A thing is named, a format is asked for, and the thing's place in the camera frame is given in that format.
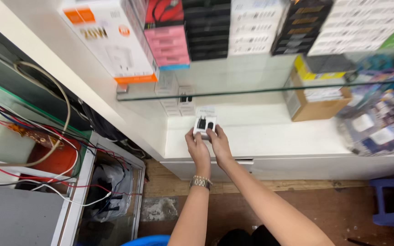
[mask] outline green glass edge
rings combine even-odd
[[[62,124],[62,125],[65,124],[62,120],[59,120],[58,118],[52,116],[51,114],[48,114],[47,112],[43,111],[42,109],[40,109],[40,108],[38,108],[38,107],[36,107],[36,106],[34,106],[34,105],[28,103],[28,102],[25,101],[24,99],[22,99],[22,98],[18,97],[17,95],[15,95],[15,94],[9,92],[8,90],[6,90],[5,88],[3,88],[3,87],[1,87],[1,86],[0,86],[0,90],[2,90],[3,92],[5,92],[5,93],[7,93],[7,94],[9,94],[9,95],[11,95],[11,96],[13,96],[15,99],[21,101],[22,103],[27,104],[27,105],[30,106],[31,108],[33,108],[33,109],[35,109],[35,110],[41,112],[42,114],[48,116],[49,118],[51,118],[51,119],[57,121],[58,123],[60,123],[60,124]],[[90,137],[90,135],[87,136],[85,133],[83,133],[82,131],[79,131],[79,130],[75,129],[75,128],[72,127],[72,126],[69,126],[69,125],[68,125],[68,128],[70,128],[70,129],[71,129],[72,131],[74,131],[74,132],[77,132],[78,134],[81,134],[82,136],[85,136],[85,137],[88,137],[88,138]]]
[[[314,89],[314,88],[325,88],[325,87],[351,87],[357,85],[370,85],[370,84],[394,84],[394,81],[382,81],[382,82],[360,82],[360,83],[349,83],[342,85],[313,85],[313,86],[300,86],[300,87],[281,87],[272,89],[260,89],[260,90],[250,90],[250,91],[238,91],[238,92],[215,92],[215,93],[203,93],[203,94],[189,94],[189,97],[205,97],[205,96],[219,96],[219,95],[238,95],[238,94],[251,94],[260,92],[281,92],[281,91],[291,91],[291,90],[304,90],[304,89]],[[159,100],[159,99],[169,99],[169,98],[181,98],[180,95],[173,96],[156,96],[156,97],[137,97],[137,98],[123,98],[117,99],[120,102],[125,101],[143,101],[143,100]]]

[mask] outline gray panel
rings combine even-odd
[[[0,245],[49,246],[62,204],[55,193],[0,187]]]

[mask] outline glass shelf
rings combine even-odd
[[[380,53],[392,54],[394,50]],[[355,63],[373,53],[346,54]],[[163,71],[176,76],[180,86],[191,86],[192,97],[236,95],[260,92],[279,92],[296,89],[324,87],[357,86],[373,83],[391,84],[394,81],[364,82],[328,82],[326,85],[308,85],[284,87],[297,55],[270,56],[269,54],[233,56],[228,59],[215,59],[192,62],[188,70]],[[140,101],[167,98],[180,98],[180,95],[156,95],[155,83],[130,84],[126,93],[117,93],[118,101]]]

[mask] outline floor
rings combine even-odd
[[[149,161],[138,237],[170,235],[189,190],[187,181],[180,181],[160,163]],[[374,189],[364,181],[290,180],[266,181],[267,187],[299,209],[315,222],[336,246],[354,245],[353,238],[370,245],[394,246],[394,228],[377,226]],[[235,228],[253,231],[259,226],[249,205],[231,183],[215,184],[209,198],[206,245],[215,245],[226,232]]]

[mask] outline display case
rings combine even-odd
[[[167,116],[150,83],[130,85],[117,99],[117,83],[57,12],[59,0],[0,0],[0,32],[181,179],[194,164],[184,135],[195,116]],[[394,49],[377,53],[394,56]],[[348,53],[359,61],[368,52]],[[196,107],[211,105],[230,149],[260,179],[371,179],[394,173],[394,155],[358,157],[341,142],[336,120],[292,122],[283,91],[366,84],[285,86],[296,55],[233,56],[192,62],[173,73],[192,86]],[[213,177],[224,180],[222,173]]]

